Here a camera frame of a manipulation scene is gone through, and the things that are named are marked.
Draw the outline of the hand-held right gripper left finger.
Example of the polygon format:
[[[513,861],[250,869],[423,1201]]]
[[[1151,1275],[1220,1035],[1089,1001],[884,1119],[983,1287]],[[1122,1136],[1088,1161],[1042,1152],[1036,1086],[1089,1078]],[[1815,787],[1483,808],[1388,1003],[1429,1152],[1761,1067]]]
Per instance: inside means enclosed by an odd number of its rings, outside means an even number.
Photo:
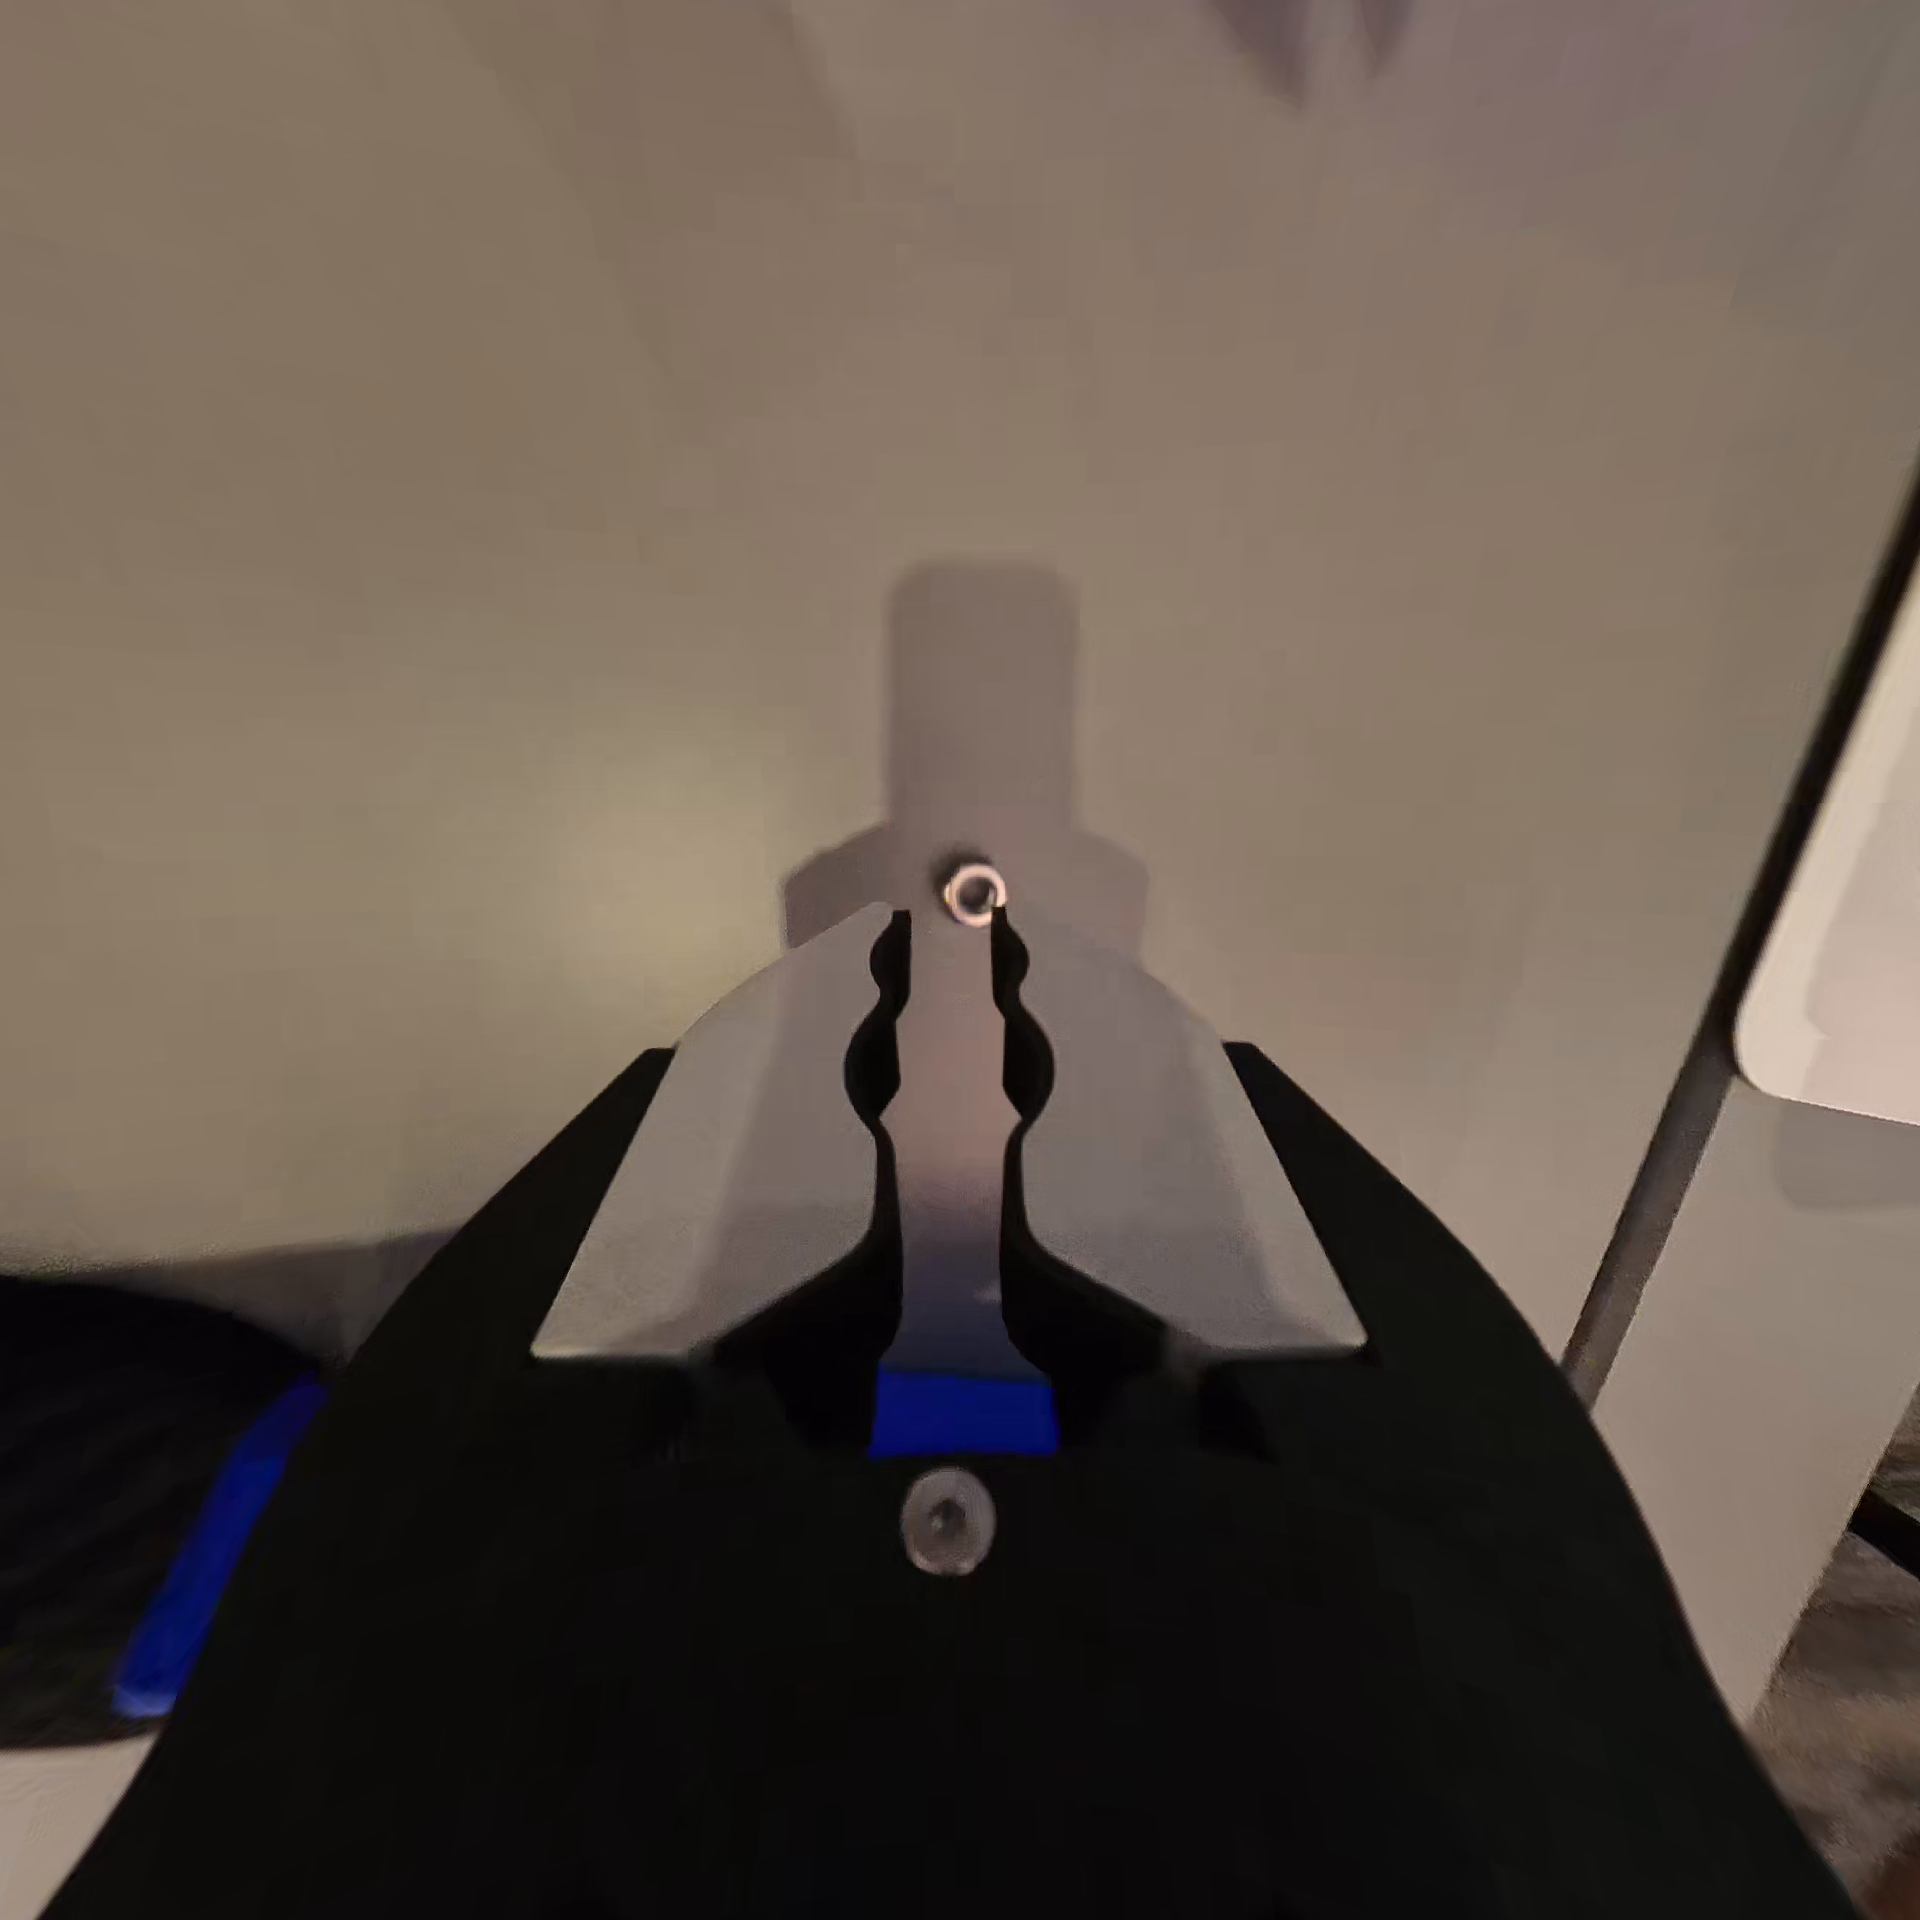
[[[864,1448],[902,1325],[908,992],[911,917],[864,905],[692,1023],[532,1358],[759,1377],[805,1441]]]

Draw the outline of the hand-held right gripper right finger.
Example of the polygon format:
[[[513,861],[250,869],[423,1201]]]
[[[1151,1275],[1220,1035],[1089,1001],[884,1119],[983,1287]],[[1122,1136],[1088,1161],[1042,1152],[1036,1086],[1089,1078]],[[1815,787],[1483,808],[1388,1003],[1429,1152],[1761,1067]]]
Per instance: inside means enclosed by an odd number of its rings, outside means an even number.
[[[1062,1441],[1128,1390],[1237,1363],[1349,1363],[1369,1334],[1227,1058],[1128,955],[994,909],[999,1315]]]

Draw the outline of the blue plastic bin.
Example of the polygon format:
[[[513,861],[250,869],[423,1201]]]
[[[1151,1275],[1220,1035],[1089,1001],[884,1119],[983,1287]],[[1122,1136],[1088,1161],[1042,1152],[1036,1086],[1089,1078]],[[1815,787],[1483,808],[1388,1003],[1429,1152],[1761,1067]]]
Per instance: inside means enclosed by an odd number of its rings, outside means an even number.
[[[174,1715],[250,1533],[278,1497],[289,1455],[326,1406],[313,1372],[289,1382],[220,1457],[161,1589],[130,1626],[108,1680],[117,1726]],[[1037,1377],[881,1370],[869,1455],[884,1457],[1049,1457],[1062,1444],[1050,1388]]]

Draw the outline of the black round pad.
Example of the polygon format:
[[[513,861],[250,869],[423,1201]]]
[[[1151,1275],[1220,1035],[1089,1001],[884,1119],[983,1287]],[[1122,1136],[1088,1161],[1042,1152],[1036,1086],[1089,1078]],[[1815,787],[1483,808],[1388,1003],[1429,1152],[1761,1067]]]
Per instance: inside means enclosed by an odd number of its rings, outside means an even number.
[[[105,1743],[180,1691],[125,1664],[250,1430],[326,1372],[225,1309],[3,1276],[3,1752]]]

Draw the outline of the white board stand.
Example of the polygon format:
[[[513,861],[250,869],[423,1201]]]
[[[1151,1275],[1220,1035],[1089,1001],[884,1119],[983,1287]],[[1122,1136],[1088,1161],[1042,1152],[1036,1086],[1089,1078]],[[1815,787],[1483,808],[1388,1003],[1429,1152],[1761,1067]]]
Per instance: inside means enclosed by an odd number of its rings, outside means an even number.
[[[1765,1098],[1915,1125],[1915,581],[1765,929],[1735,1062]]]

